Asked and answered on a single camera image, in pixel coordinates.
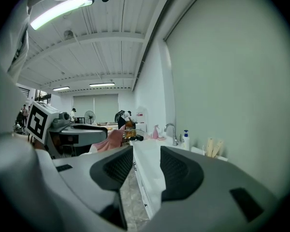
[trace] soap dispenser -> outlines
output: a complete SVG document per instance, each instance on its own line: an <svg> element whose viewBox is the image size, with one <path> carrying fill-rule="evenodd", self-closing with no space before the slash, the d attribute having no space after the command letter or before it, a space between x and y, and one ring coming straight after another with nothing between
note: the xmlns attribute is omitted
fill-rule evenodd
<svg viewBox="0 0 290 232"><path fill-rule="evenodd" d="M159 125L155 125L154 127L154 132L153 132L153 139L157 139L159 137L159 133L157 131L157 128L159 129L158 127Z"/></svg>
<svg viewBox="0 0 290 232"><path fill-rule="evenodd" d="M190 150L190 138L188 137L188 130L184 130L185 135L183 136L183 148L185 150Z"/></svg>

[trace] person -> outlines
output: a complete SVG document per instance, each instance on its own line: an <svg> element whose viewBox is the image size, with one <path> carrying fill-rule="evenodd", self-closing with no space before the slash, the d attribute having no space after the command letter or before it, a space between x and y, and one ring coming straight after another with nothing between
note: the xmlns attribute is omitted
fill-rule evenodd
<svg viewBox="0 0 290 232"><path fill-rule="evenodd" d="M24 107L22 109L22 114L23 114L23 125L26 127L27 125L27 116L28 116L28 110L26 109L26 105L24 104Z"/></svg>
<svg viewBox="0 0 290 232"><path fill-rule="evenodd" d="M16 117L16 121L15 121L15 124L19 125L20 127L23 127L23 110L20 110L17 117Z"/></svg>
<svg viewBox="0 0 290 232"><path fill-rule="evenodd" d="M123 125L126 125L126 128L133 127L133 121L131 119L131 112L130 111L123 111L123 115L119 118L118 121L118 129L120 129Z"/></svg>
<svg viewBox="0 0 290 232"><path fill-rule="evenodd" d="M72 123L75 123L76 120L77 120L77 118L75 117L75 113L76 113L76 109L73 108L72 111L70 112L70 121L71 121Z"/></svg>

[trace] pink cloth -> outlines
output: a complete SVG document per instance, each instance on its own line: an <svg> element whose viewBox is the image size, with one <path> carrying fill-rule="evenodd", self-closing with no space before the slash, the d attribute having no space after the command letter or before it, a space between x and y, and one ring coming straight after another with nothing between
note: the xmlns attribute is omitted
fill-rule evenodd
<svg viewBox="0 0 290 232"><path fill-rule="evenodd" d="M125 133L125 125L119 130L113 130L108 134L107 139L100 143L92 144L90 153L103 152L110 149L115 149L121 146L122 135Z"/></svg>

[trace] white ceiling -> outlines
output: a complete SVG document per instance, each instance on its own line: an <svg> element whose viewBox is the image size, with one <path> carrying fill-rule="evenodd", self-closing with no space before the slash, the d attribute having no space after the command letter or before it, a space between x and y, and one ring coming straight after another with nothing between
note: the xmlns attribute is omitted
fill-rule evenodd
<svg viewBox="0 0 290 232"><path fill-rule="evenodd" d="M99 89L131 91L152 30L167 0L101 0L48 22L31 26L29 52L18 82L58 94L95 93ZM61 1L44 0L32 9L30 21ZM64 31L75 38L66 40ZM91 88L110 82L114 87Z"/></svg>

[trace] fluorescent light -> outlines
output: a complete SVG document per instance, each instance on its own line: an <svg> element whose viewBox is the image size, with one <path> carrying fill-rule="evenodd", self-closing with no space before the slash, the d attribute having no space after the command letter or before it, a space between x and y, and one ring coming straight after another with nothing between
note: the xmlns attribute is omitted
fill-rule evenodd
<svg viewBox="0 0 290 232"><path fill-rule="evenodd" d="M58 91L58 90L63 90L63 89L69 89L70 87L57 87L57 88L53 88L54 91Z"/></svg>
<svg viewBox="0 0 290 232"><path fill-rule="evenodd" d="M96 84L89 84L91 87L101 87L101 86L114 86L115 83L96 83Z"/></svg>
<svg viewBox="0 0 290 232"><path fill-rule="evenodd" d="M43 26L45 23L49 22L50 20L56 18L59 15L67 13L71 10L84 7L87 5L91 5L91 0L68 0L57 6L49 9L38 18L36 18L33 22L31 22L31 26L34 30L37 30L39 27Z"/></svg>

